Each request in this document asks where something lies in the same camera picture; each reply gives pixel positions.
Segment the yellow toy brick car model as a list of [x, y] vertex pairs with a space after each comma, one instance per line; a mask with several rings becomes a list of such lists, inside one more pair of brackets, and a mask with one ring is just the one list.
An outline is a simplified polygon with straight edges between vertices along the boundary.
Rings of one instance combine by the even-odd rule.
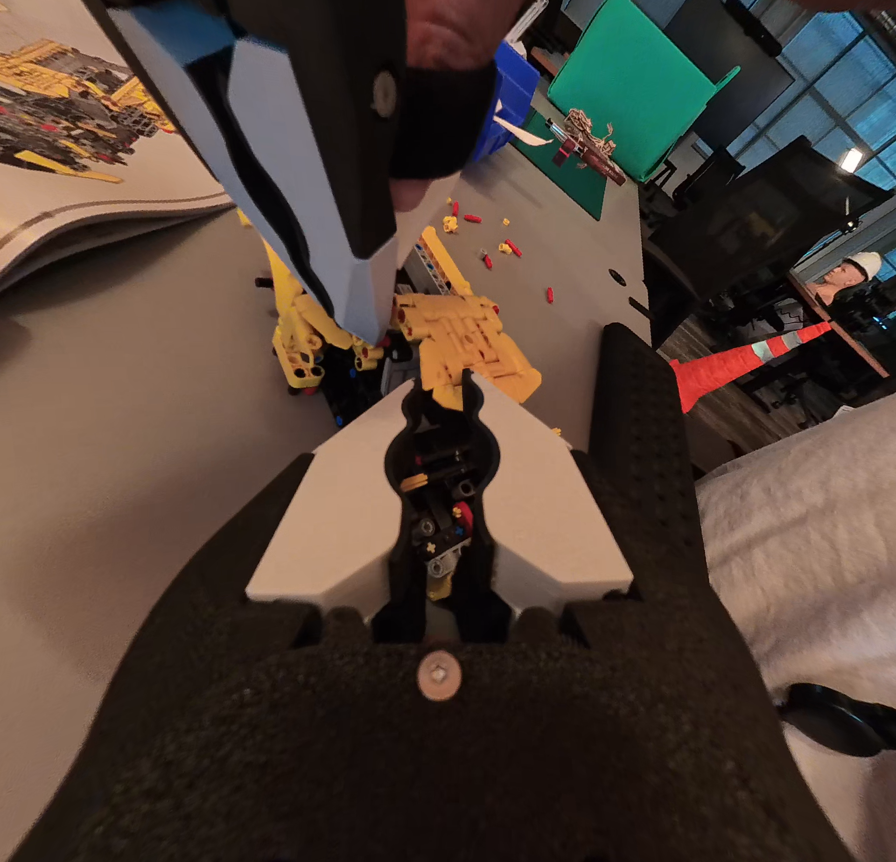
[[339, 327], [301, 286], [271, 245], [264, 242], [271, 278], [257, 280], [270, 285], [278, 315], [272, 344], [287, 388], [293, 394], [332, 389], [336, 378], [348, 375], [340, 361], [325, 363], [327, 354], [347, 353], [355, 377], [375, 377], [391, 354], [409, 344], [411, 373], [420, 369], [422, 389], [434, 395], [436, 412], [462, 411], [462, 375], [470, 369], [485, 378], [513, 401], [532, 395], [541, 382], [516, 344], [506, 335], [497, 306], [487, 297], [474, 296], [465, 284], [461, 292], [446, 294], [397, 294], [386, 338], [392, 342], [372, 345]]

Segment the black office chair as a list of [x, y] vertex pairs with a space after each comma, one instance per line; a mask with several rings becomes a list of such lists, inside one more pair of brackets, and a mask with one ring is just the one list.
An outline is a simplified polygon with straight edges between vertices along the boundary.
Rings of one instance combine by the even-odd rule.
[[649, 250], [702, 301], [756, 273], [789, 271], [819, 241], [893, 196], [801, 135], [658, 227]]

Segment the black monitor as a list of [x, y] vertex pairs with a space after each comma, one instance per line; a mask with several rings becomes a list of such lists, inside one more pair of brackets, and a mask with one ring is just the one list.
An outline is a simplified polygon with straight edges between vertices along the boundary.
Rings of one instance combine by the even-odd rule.
[[717, 86], [693, 125], [711, 151], [727, 149], [794, 83], [780, 43], [740, 0], [685, 0], [664, 32]]

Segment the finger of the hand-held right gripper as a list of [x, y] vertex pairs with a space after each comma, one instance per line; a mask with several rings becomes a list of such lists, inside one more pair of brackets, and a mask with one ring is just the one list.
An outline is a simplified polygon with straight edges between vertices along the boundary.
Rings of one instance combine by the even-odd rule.
[[350, 246], [288, 55], [252, 38], [233, 47], [228, 102], [253, 157], [302, 229], [310, 276], [301, 281], [332, 319], [372, 345], [391, 318], [399, 243], [391, 199], [372, 252]]
[[193, 0], [108, 6], [106, 15], [185, 138], [218, 183], [246, 207], [263, 238], [285, 254], [303, 286], [334, 316], [310, 263], [308, 240], [285, 194], [258, 161], [230, 103], [238, 34]]

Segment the instruction booklet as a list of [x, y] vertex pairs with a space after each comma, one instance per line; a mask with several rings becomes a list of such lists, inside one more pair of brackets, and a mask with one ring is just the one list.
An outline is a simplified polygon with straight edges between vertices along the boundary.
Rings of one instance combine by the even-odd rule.
[[1, 288], [234, 207], [81, 0], [1, 0]]

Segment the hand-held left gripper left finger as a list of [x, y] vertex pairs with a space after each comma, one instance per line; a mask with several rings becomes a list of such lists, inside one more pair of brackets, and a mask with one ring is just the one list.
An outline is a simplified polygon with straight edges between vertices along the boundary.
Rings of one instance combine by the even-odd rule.
[[390, 570], [399, 544], [402, 499], [386, 456], [409, 425], [407, 381], [319, 445], [245, 588], [258, 603], [297, 602], [322, 614], [352, 608], [371, 620], [391, 601], [424, 624], [426, 576], [413, 561]]

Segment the green box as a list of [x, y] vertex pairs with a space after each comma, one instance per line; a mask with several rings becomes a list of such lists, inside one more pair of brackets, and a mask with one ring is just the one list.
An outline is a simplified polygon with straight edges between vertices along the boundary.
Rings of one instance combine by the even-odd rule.
[[614, 160], [645, 183], [687, 135], [717, 86], [632, 0], [604, 0], [547, 97], [613, 126]]

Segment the person's white shirt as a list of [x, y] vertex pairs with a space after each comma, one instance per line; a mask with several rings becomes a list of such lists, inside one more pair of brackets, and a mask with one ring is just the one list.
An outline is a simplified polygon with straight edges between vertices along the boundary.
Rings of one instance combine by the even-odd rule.
[[895, 401], [698, 481], [709, 577], [774, 705], [812, 685], [894, 722]]

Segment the scattered small brick pins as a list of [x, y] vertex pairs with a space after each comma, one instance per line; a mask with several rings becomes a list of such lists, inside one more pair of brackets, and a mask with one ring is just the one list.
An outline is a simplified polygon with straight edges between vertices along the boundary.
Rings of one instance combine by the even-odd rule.
[[441, 217], [442, 233], [459, 237], [463, 249], [492, 270], [495, 261], [510, 259], [520, 262], [521, 247], [510, 238], [508, 218], [496, 218], [463, 206], [457, 198], [446, 198]]

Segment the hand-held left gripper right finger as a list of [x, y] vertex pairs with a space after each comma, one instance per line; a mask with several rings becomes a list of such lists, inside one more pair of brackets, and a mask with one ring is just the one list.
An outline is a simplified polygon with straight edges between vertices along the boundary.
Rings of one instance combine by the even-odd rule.
[[483, 377], [463, 397], [488, 466], [458, 589], [554, 615], [624, 595], [633, 572], [566, 441]]

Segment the grey desk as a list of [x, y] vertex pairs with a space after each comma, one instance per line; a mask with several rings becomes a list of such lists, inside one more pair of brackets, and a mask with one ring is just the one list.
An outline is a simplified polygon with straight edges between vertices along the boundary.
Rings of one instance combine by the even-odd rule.
[[[520, 262], [445, 237], [541, 372], [528, 409], [585, 450], [599, 332], [649, 338], [637, 185], [588, 216], [507, 146], [448, 196], [508, 218]], [[2, 296], [6, 860], [65, 776], [120, 659], [187, 561], [334, 431], [271, 353], [261, 243], [234, 213], [85, 253]], [[546, 302], [553, 287], [554, 304]]]

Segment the mannequin head with hard hat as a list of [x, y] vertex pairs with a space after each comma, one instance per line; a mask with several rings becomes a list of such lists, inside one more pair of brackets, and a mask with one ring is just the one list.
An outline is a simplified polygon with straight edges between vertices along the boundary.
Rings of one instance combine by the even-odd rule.
[[818, 304], [828, 307], [844, 289], [858, 286], [874, 278], [882, 267], [879, 252], [856, 252], [841, 260], [830, 271], [805, 285], [807, 293]]

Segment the person's right hand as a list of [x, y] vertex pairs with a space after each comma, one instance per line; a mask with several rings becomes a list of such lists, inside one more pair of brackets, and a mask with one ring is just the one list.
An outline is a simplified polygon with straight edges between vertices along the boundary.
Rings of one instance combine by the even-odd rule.
[[437, 72], [492, 61], [527, 0], [405, 0], [407, 65]]

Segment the blue plastic bin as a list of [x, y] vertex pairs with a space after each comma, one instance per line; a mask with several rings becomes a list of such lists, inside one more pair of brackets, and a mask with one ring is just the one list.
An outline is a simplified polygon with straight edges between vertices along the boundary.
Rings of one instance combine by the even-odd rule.
[[505, 40], [495, 54], [496, 88], [486, 122], [468, 162], [481, 161], [514, 138], [507, 127], [521, 128], [532, 106], [540, 75], [525, 56]]

